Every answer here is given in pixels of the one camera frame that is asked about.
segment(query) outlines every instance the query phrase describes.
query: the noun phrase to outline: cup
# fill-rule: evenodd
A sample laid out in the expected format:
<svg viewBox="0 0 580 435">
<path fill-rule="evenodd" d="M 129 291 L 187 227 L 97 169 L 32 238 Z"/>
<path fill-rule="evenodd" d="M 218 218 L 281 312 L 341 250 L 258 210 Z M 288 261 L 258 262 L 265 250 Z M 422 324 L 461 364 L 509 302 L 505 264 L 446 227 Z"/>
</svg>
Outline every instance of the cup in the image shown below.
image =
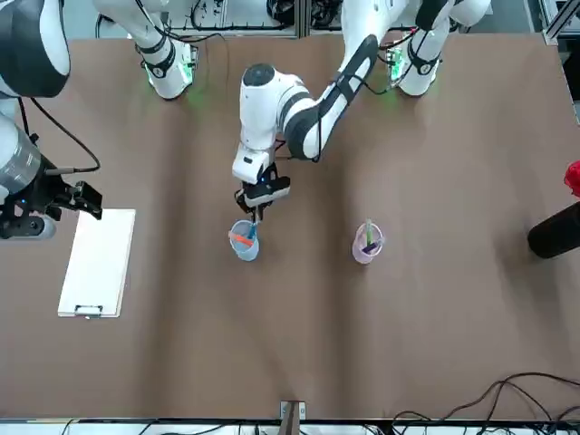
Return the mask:
<svg viewBox="0 0 580 435">
<path fill-rule="evenodd" d="M 353 241 L 353 257 L 358 263 L 362 265 L 368 265 L 371 263 L 373 259 L 382 251 L 382 245 L 384 243 L 381 229 L 371 223 L 372 241 L 377 243 L 378 246 L 368 254 L 363 252 L 363 249 L 367 247 L 366 226 L 367 224 L 364 223 L 359 227 L 359 229 L 356 230 L 356 235 L 354 236 Z"/>
<path fill-rule="evenodd" d="M 247 238 L 250 234 L 252 225 L 252 222 L 249 220 L 238 220 L 230 230 L 230 233 Z M 232 236 L 229 237 L 229 244 L 234 249 L 234 252 L 236 252 L 236 255 L 244 261 L 254 261 L 257 257 L 257 253 L 260 251 L 260 243 L 257 240 L 257 235 L 254 235 L 252 242 L 254 242 L 252 246 L 248 246 Z"/>
</svg>

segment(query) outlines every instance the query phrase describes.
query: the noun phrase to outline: clipboard clip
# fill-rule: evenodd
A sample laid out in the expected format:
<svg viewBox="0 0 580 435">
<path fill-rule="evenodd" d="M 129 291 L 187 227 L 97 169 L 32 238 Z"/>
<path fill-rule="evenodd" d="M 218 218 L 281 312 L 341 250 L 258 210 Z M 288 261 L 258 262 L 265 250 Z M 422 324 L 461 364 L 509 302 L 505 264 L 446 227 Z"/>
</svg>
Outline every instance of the clipboard clip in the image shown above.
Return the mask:
<svg viewBox="0 0 580 435">
<path fill-rule="evenodd" d="M 102 305 L 75 305 L 74 315 L 87 320 L 98 319 L 102 316 Z"/>
</svg>

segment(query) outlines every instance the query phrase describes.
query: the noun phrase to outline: white clipboard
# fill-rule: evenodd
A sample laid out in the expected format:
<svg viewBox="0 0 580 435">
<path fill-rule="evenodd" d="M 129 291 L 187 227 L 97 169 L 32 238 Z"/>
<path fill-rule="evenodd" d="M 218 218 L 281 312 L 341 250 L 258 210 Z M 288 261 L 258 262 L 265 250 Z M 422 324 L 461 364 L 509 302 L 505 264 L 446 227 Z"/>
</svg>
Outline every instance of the white clipboard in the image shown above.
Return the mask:
<svg viewBox="0 0 580 435">
<path fill-rule="evenodd" d="M 59 317 L 119 317 L 134 224 L 133 209 L 79 214 Z"/>
</svg>

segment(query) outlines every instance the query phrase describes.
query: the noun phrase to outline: marker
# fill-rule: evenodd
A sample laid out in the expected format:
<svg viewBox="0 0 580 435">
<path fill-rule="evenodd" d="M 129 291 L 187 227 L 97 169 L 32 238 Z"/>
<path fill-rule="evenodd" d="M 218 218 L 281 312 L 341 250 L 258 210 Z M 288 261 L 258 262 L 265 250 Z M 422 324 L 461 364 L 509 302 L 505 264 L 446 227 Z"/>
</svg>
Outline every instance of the marker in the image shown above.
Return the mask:
<svg viewBox="0 0 580 435">
<path fill-rule="evenodd" d="M 374 249 L 381 247 L 383 243 L 384 243 L 384 238 L 380 238 L 376 242 L 372 242 L 369 246 L 365 246 L 361 250 L 363 251 L 363 253 L 365 253 L 367 256 L 369 256 Z"/>
<path fill-rule="evenodd" d="M 239 243 L 243 243 L 244 245 L 251 247 L 254 245 L 254 242 L 252 240 L 248 240 L 247 238 L 240 236 L 239 234 L 234 234 L 231 231 L 228 233 L 230 238 L 233 238 L 234 240 L 236 240 Z"/>
<path fill-rule="evenodd" d="M 249 238 L 250 240 L 254 240 L 254 238 L 256 238 L 256 230 L 257 224 L 252 224 L 252 227 L 250 228 L 250 233 L 247 235 L 247 238 Z"/>
<path fill-rule="evenodd" d="M 366 246 L 372 244 L 372 223 L 370 219 L 366 219 Z"/>
</svg>

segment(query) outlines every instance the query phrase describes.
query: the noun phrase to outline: brown table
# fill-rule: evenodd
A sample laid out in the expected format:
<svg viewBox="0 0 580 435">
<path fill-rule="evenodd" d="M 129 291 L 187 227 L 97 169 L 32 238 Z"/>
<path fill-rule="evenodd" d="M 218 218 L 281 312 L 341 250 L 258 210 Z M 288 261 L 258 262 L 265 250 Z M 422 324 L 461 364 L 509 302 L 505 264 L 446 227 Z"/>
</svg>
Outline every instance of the brown table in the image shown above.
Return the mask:
<svg viewBox="0 0 580 435">
<path fill-rule="evenodd" d="M 76 216 L 54 239 L 0 247 L 0 414 L 274 418 L 441 416 L 525 370 L 580 377 L 580 252 L 536 261 L 527 229 L 573 202 L 580 158 L 555 47 L 541 36 L 450 37 L 422 99 L 361 92 L 319 164 L 281 170 L 260 257 L 237 260 L 231 176 L 244 69 L 271 62 L 320 92 L 338 37 L 202 45 L 195 86 L 164 102 L 128 41 L 71 43 L 72 77 L 46 101 L 97 152 L 107 208 L 136 208 L 121 317 L 56 309 Z M 372 84 L 381 87 L 382 72 Z M 29 105 L 57 164 L 90 163 Z M 367 217 L 388 243 L 351 258 Z M 522 382 L 559 409 L 578 395 Z M 460 414 L 483 418 L 488 406 Z M 531 417 L 514 393 L 498 418 Z"/>
</svg>

